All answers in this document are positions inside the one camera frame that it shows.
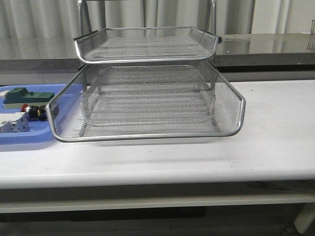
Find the red push button switch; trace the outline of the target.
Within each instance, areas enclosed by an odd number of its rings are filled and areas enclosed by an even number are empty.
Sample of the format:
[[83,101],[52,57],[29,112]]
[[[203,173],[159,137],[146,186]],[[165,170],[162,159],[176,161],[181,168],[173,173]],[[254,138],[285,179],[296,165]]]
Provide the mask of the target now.
[[45,105],[35,106],[35,105],[23,104],[20,111],[25,113],[28,120],[40,120],[40,121],[48,120]]

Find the blue plastic tray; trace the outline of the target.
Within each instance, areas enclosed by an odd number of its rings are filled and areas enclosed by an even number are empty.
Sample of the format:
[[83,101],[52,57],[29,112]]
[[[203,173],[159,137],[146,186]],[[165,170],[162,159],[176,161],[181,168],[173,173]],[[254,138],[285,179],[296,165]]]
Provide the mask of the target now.
[[[15,88],[25,88],[28,92],[49,92],[58,94],[65,84],[39,84],[39,85],[10,85],[0,88],[1,92],[12,90]],[[57,104],[54,106],[59,110],[53,112],[55,117],[56,130],[61,131],[64,126],[64,122],[67,118],[71,118],[74,115],[74,106],[77,104],[78,99],[82,94],[82,85],[75,84],[66,89],[66,92],[61,95],[57,100]],[[28,121],[28,127],[24,132],[17,133],[1,133],[0,143],[2,145],[13,144],[33,144],[46,142],[53,138],[49,122],[47,120],[32,120]]]

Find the grey stone counter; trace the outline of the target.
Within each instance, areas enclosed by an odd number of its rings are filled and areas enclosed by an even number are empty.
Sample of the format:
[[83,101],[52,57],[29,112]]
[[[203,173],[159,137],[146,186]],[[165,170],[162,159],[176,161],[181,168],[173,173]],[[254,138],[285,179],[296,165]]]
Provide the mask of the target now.
[[[313,71],[315,37],[302,33],[228,34],[212,63],[221,72]],[[80,66],[72,38],[2,38],[0,70],[75,70]]]

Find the white circuit breaker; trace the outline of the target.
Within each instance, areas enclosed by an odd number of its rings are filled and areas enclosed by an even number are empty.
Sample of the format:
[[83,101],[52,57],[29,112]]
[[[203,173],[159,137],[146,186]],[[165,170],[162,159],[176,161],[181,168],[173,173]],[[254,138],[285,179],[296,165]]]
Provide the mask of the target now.
[[0,115],[0,132],[16,133],[28,129],[28,119],[25,112],[5,113]]

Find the green electrical module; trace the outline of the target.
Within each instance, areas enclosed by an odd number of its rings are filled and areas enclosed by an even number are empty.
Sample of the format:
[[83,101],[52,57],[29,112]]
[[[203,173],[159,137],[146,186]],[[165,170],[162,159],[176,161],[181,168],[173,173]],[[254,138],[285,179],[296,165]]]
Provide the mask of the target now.
[[3,105],[6,109],[20,109],[24,104],[41,106],[46,105],[55,94],[53,92],[34,92],[26,88],[13,88],[5,96]]

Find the white table leg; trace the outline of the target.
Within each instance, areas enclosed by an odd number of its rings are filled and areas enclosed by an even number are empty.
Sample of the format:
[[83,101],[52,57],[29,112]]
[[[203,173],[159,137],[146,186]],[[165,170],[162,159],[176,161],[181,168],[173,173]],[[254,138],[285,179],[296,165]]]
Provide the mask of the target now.
[[306,203],[294,220],[294,226],[298,233],[304,234],[315,220],[315,204]]

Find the silver metal rack frame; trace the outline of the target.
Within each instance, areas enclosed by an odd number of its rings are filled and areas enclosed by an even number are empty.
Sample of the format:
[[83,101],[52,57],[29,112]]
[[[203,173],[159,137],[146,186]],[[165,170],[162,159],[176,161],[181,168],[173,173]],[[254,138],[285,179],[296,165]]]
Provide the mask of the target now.
[[[92,30],[87,2],[78,2],[79,28]],[[86,64],[73,79],[85,96],[153,96],[156,93],[213,92],[219,73],[210,59]]]

